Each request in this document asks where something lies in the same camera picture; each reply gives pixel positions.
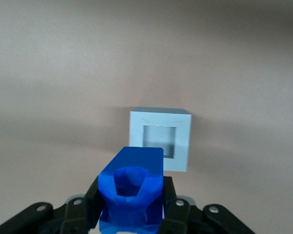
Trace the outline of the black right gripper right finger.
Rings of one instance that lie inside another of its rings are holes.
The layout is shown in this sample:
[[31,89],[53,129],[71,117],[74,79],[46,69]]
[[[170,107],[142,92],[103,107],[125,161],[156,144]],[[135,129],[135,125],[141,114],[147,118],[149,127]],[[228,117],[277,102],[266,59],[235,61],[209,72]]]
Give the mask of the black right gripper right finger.
[[164,219],[159,234],[253,234],[245,223],[226,207],[219,204],[206,205],[202,210],[178,198],[173,179],[164,177]]

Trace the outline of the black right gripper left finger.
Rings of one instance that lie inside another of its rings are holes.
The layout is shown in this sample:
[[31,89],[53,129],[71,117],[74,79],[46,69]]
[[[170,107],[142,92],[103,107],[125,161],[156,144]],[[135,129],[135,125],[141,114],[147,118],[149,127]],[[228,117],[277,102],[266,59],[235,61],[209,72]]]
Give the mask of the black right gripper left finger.
[[0,224],[0,234],[88,234],[105,222],[105,202],[98,178],[85,195],[71,198],[59,208],[34,203]]

